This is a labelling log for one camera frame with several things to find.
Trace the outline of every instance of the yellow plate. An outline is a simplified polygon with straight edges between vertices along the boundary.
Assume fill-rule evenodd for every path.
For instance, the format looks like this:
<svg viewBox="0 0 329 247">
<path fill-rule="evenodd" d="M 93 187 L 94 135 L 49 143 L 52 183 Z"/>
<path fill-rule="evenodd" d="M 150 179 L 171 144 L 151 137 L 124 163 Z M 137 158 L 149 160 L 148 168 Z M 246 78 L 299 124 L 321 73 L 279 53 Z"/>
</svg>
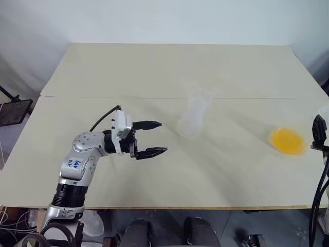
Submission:
<svg viewBox="0 0 329 247">
<path fill-rule="evenodd" d="M 305 141 L 295 131 L 279 128 L 272 134 L 273 145 L 283 153 L 287 154 L 302 154 L 305 152 Z"/>
</svg>

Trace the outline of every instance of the black cable bundle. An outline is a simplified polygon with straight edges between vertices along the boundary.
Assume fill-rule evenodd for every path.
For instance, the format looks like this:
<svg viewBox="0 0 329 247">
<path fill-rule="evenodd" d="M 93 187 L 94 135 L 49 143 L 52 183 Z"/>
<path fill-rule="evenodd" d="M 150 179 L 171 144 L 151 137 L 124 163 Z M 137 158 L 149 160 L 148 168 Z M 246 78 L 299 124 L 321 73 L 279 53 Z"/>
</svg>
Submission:
<svg viewBox="0 0 329 247">
<path fill-rule="evenodd" d="M 66 240 L 56 240 L 56 239 L 46 239 L 44 237 L 46 231 L 48 231 L 50 228 L 56 228 L 60 230 L 65 237 L 67 238 Z M 40 233 L 30 233 L 26 235 L 22 242 L 22 247 L 27 247 L 29 240 L 33 239 L 35 241 L 35 246 L 36 247 L 51 247 L 51 246 L 67 246 L 67 247 L 76 247 L 76 239 L 73 236 L 72 232 L 65 226 L 60 223 L 50 223 L 48 224 L 45 228 L 41 230 Z"/>
<path fill-rule="evenodd" d="M 314 195 L 312 208 L 310 210 L 309 223 L 308 223 L 308 243 L 309 243 L 309 247 L 313 247 L 313 244 L 314 244 L 316 226 L 317 226 L 317 218 L 318 218 L 321 198 L 322 198 L 322 195 L 325 192 L 326 188 L 329 185 L 329 180 L 328 180 L 324 184 L 324 186 L 322 187 L 323 181 L 325 179 L 325 176 L 328 174 L 328 171 L 329 171 L 329 158 L 327 157 L 327 160 L 325 162 L 325 166 L 324 166 L 324 169 L 323 169 L 323 173 L 321 175 L 317 190 L 316 190 L 315 195 Z"/>
</svg>

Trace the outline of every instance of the white wall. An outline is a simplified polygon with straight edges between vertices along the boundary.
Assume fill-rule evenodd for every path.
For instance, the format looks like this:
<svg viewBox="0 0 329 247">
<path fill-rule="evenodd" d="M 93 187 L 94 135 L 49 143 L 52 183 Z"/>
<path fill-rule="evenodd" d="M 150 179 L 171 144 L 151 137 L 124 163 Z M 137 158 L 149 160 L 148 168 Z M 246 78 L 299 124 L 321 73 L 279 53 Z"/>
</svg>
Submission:
<svg viewBox="0 0 329 247">
<path fill-rule="evenodd" d="M 37 96 L 67 42 L 289 44 L 327 73 L 328 0 L 0 0 L 0 84 Z"/>
</svg>

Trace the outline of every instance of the cable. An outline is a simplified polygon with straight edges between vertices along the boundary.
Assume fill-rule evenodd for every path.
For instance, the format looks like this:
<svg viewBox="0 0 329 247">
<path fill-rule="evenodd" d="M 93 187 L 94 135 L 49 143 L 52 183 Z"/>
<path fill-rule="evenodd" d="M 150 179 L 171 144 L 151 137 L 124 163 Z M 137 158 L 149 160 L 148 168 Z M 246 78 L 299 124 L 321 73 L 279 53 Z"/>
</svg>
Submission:
<svg viewBox="0 0 329 247">
<path fill-rule="evenodd" d="M 35 246 L 39 245 L 40 247 L 50 247 L 50 243 L 48 242 L 48 240 L 39 233 L 28 234 L 22 242 L 22 247 L 27 247 L 29 239 L 33 239 L 36 241 Z"/>
<path fill-rule="evenodd" d="M 5 166 L 5 159 L 4 159 L 4 153 L 2 151 L 2 145 L 1 145 L 1 142 L 0 142 L 0 150 L 1 150 L 1 156 L 2 156 L 2 162 L 4 163 L 4 166 Z"/>
<path fill-rule="evenodd" d="M 24 222 L 24 221 L 25 221 L 25 219 L 19 221 L 18 224 L 20 224 L 20 223 L 22 223 L 22 222 Z M 17 222 L 16 222 L 16 223 L 13 223 L 13 224 L 1 224 L 0 226 L 11 226 L 11 225 L 16 225 L 16 224 L 17 224 Z"/>
<path fill-rule="evenodd" d="M 8 220 L 8 214 L 6 213 L 6 210 L 7 210 L 7 207 L 5 207 L 5 211 L 0 211 L 2 212 L 2 217 L 1 217 L 1 220 L 0 220 L 0 225 L 3 223 L 3 222 L 6 222 Z"/>
<path fill-rule="evenodd" d="M 54 222 L 46 225 L 45 228 L 40 231 L 40 234 L 45 235 L 45 232 L 48 231 L 50 228 L 56 228 L 65 235 L 65 237 L 67 238 L 68 247 L 76 247 L 76 239 L 74 238 L 72 232 L 65 225 L 62 225 L 60 223 Z"/>
<path fill-rule="evenodd" d="M 25 219 L 24 219 L 25 226 L 26 226 L 26 228 L 28 228 L 28 229 L 30 229 L 30 226 L 28 225 L 28 222 L 27 222 L 28 219 L 29 219 L 29 217 L 30 217 L 30 215 L 26 214 Z"/>
<path fill-rule="evenodd" d="M 26 229 L 26 230 L 20 230 L 20 229 L 15 230 L 15 229 L 12 229 L 12 228 L 5 228 L 5 227 L 0 227 L 0 229 L 1 230 L 15 231 L 17 233 L 29 233 L 29 232 L 33 233 L 36 230 L 36 228 L 31 228 L 31 229 Z"/>
<path fill-rule="evenodd" d="M 27 212 L 25 212 L 25 213 L 23 213 L 20 217 L 19 217 L 19 219 L 17 220 L 17 223 L 16 223 L 16 227 L 15 227 L 15 235 L 16 235 L 16 229 L 17 229 L 17 227 L 18 227 L 18 224 L 19 224 L 19 221 L 20 221 L 20 219 L 21 219 L 21 217 L 23 216 L 23 215 L 26 215 L 27 213 L 29 213 L 30 212 L 30 210 L 29 211 L 27 211 Z"/>
<path fill-rule="evenodd" d="M 317 213 L 319 211 L 317 209 L 317 205 L 320 204 L 319 201 L 321 201 L 321 196 L 323 194 L 323 193 L 321 194 L 322 189 L 323 189 L 323 188 L 321 189 L 321 187 L 322 187 L 323 181 L 325 179 L 325 176 L 328 174 L 328 171 L 329 171 L 329 157 L 327 157 L 327 160 L 325 162 L 323 173 L 322 173 L 320 181 L 318 183 L 318 187 L 317 187 L 317 190 L 314 195 L 313 204 L 312 204 L 312 208 L 311 208 L 311 212 L 310 212 L 309 223 L 308 223 L 309 247 L 312 247 L 314 244 L 316 224 L 317 224 Z"/>
<path fill-rule="evenodd" d="M 13 237 L 14 237 L 14 239 L 15 239 L 15 241 L 16 241 L 16 243 L 18 242 L 18 240 L 17 240 L 17 238 L 16 238 L 16 236 L 14 235 L 14 233 L 12 233 L 11 231 L 9 231 L 9 230 L 7 230 Z"/>
<path fill-rule="evenodd" d="M 94 130 L 94 128 L 107 116 L 109 116 L 109 114 L 111 114 L 113 111 L 116 110 L 121 110 L 121 107 L 119 105 L 117 105 L 116 107 L 112 108 L 111 110 L 109 110 L 108 112 L 106 112 L 100 119 L 98 119 L 98 121 L 92 126 L 92 128 L 90 129 L 90 132 Z"/>
</svg>

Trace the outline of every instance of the handwritten label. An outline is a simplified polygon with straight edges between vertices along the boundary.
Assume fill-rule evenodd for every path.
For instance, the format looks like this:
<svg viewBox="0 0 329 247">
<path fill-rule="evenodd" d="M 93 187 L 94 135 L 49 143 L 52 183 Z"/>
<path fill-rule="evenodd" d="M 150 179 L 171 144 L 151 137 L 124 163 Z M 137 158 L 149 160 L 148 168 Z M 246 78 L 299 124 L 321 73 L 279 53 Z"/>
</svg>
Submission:
<svg viewBox="0 0 329 247">
<path fill-rule="evenodd" d="M 80 160 L 68 160 L 68 163 L 67 165 L 71 168 L 75 168 L 75 169 L 78 169 L 79 168 L 79 165 L 81 164 L 81 161 Z"/>
</svg>

